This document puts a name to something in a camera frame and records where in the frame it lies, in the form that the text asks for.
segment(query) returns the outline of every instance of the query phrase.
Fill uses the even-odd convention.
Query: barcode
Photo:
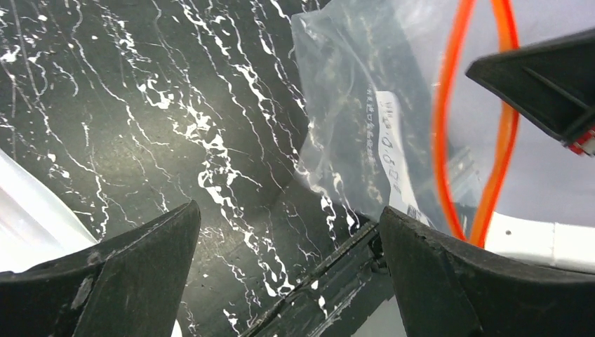
[[[418,211],[417,208],[409,205],[409,207],[407,207],[407,215],[410,216],[411,218],[414,218],[416,220],[419,220],[422,218],[422,212]]]

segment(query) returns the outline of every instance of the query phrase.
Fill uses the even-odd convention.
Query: orange wire loop
[[[448,107],[450,106],[455,75],[474,5],[475,0],[460,1],[443,60],[432,124],[432,155],[439,201],[453,236],[461,240],[466,238],[459,224],[448,184]],[[500,51],[518,48],[519,41],[510,1],[492,0],[492,6],[497,23]],[[512,152],[514,151],[518,124],[519,113],[507,104],[502,103],[502,116],[500,117],[494,167],[481,196],[469,240],[472,244],[482,248],[485,245],[492,213],[500,196]]]

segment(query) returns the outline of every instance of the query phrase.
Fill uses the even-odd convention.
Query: label
[[[374,109],[374,91],[372,88],[368,88],[366,98],[366,158],[368,164],[376,165],[376,154],[374,149],[375,139],[375,121],[376,121],[376,110]]]
[[[376,91],[378,106],[378,157],[391,186],[389,205],[428,224],[419,210],[407,171],[401,141],[401,106],[390,91]]]

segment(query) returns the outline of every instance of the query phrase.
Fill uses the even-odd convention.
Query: clear plastic bag
[[[390,204],[448,232],[429,139],[432,88],[457,5],[332,0],[320,11],[292,17],[310,120],[300,151],[305,185],[372,219]],[[521,45],[595,26],[588,14],[592,1],[513,5]],[[466,41],[450,105],[449,174],[460,222],[470,224],[493,165],[500,118],[500,100],[464,76],[473,60],[497,52],[489,1],[478,1]],[[590,225],[580,209],[590,208],[595,161],[564,149],[528,121],[519,131],[498,212]]]

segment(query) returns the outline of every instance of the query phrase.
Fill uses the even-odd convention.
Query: table surface
[[[0,1],[1,149],[98,239],[198,201],[185,336],[245,331],[363,221],[294,178],[289,18],[322,5]]]

